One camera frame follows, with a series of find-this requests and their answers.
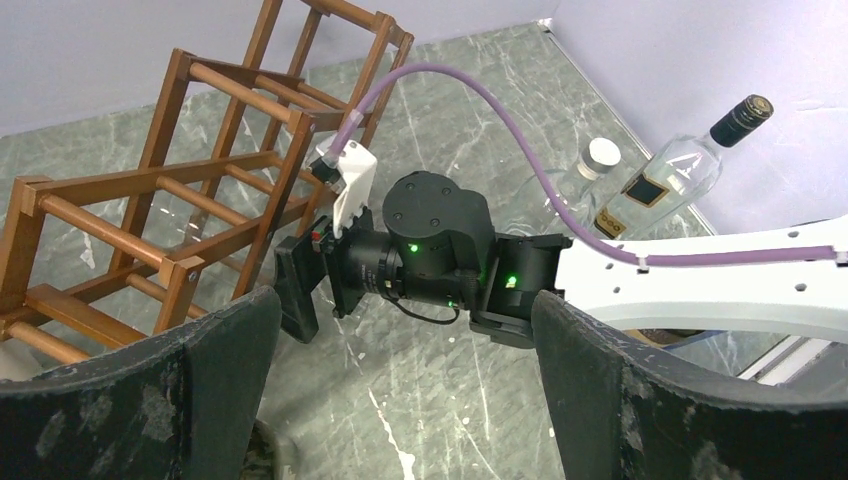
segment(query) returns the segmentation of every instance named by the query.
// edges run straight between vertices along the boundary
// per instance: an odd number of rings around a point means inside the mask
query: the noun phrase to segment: camera lens
[[[359,231],[344,256],[344,281],[348,288],[399,298],[398,269],[401,260],[386,232]]]

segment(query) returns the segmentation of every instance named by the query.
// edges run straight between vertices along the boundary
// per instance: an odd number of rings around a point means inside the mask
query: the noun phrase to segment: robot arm
[[[287,330],[312,332],[294,335],[302,341],[317,331],[308,294],[327,275],[339,317],[351,313],[364,294],[376,293],[393,302],[468,310],[472,330],[520,348],[532,348],[530,308],[542,290],[622,330],[746,330],[848,342],[848,267],[833,260],[645,271],[579,240],[496,234],[482,196],[428,172],[404,177],[392,188],[383,208],[389,232],[377,232],[366,207],[376,158],[348,142],[334,167],[319,162],[313,174],[328,172],[322,180],[339,192],[333,218],[320,219],[277,251],[278,292],[284,307],[297,306],[289,309],[293,327]],[[411,183],[419,188],[410,189]],[[449,190],[454,193],[443,194]],[[427,205],[426,215],[409,210],[414,204]],[[441,224],[433,225],[431,214],[439,208],[461,215],[443,213]],[[402,220],[392,213],[401,211]],[[645,258],[834,245],[844,232],[848,216],[769,232],[607,243]],[[479,275],[474,294],[463,290],[460,269]],[[287,291],[298,293],[288,298]]]

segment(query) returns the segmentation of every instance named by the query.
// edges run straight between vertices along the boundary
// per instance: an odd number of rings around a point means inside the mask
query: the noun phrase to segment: gray marble surface
[[[391,54],[384,60],[385,68]],[[482,80],[512,112],[547,168],[567,167],[596,136],[610,138],[622,150],[624,166],[615,173],[619,183],[645,160],[536,25],[417,46],[409,61],[454,65]],[[344,98],[360,65],[314,69],[307,80]],[[208,157],[225,105],[226,98],[217,93],[186,101],[169,162]],[[152,107],[145,107],[1,138],[0,191],[8,192],[18,175],[66,178],[134,168],[151,112]],[[265,124],[263,115],[249,110],[234,153],[255,150]],[[287,143],[284,133],[280,147]],[[483,193],[495,213],[531,175],[490,108],[458,82],[435,74],[398,84],[372,151],[380,159],[371,197],[377,219],[393,182],[413,170],[450,175],[463,188]],[[219,199],[249,216],[258,215],[263,206],[261,194],[232,181],[225,181]],[[0,215],[5,215],[7,201],[7,195],[0,198]],[[115,201],[88,208],[118,224],[124,205]],[[162,246],[176,244],[190,208],[164,193],[157,194],[154,205],[146,238]],[[381,228],[382,221],[377,223]],[[220,228],[216,224],[210,231]],[[277,239],[290,231],[283,230]],[[686,212],[652,236],[706,233]],[[64,288],[105,271],[111,249],[98,240],[56,219],[48,221],[43,238],[32,284]],[[265,267],[270,275],[268,262]],[[196,303],[220,307],[235,278],[226,267],[204,271]],[[321,323],[313,343],[280,339],[260,407],[260,417],[298,445],[298,478],[562,477],[534,352],[491,344],[472,334],[465,321],[439,327],[410,319],[379,298],[366,298],[354,315],[335,320],[328,292],[322,284],[313,295]],[[152,330],[159,307],[131,290],[95,306],[145,332]],[[413,308],[430,316],[450,313]],[[92,353],[102,351],[55,322],[47,328]],[[762,335],[722,334],[676,353],[735,374],[770,342]]]

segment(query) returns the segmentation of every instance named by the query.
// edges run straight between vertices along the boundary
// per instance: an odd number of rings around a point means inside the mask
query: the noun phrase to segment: glass bottle
[[[766,98],[750,95],[707,134],[675,136],[600,209],[590,231],[599,238],[643,238],[659,222],[709,192],[721,175],[722,155],[773,112]]]
[[[621,151],[615,143],[606,138],[595,138],[567,170],[546,170],[545,174],[558,192],[557,199],[565,203],[572,215],[579,215],[578,211],[572,210],[580,205],[581,197],[620,161]],[[535,175],[521,185],[501,217],[503,220],[495,222],[495,229],[510,235],[554,233],[556,222],[566,228]]]

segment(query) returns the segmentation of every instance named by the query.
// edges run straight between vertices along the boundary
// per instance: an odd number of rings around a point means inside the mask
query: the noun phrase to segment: bottle cap
[[[749,95],[713,125],[710,136],[722,147],[732,147],[765,123],[773,113],[774,107],[768,99]]]
[[[603,175],[621,161],[621,150],[612,140],[598,137],[592,139],[589,145],[583,149],[580,159],[587,168]]]

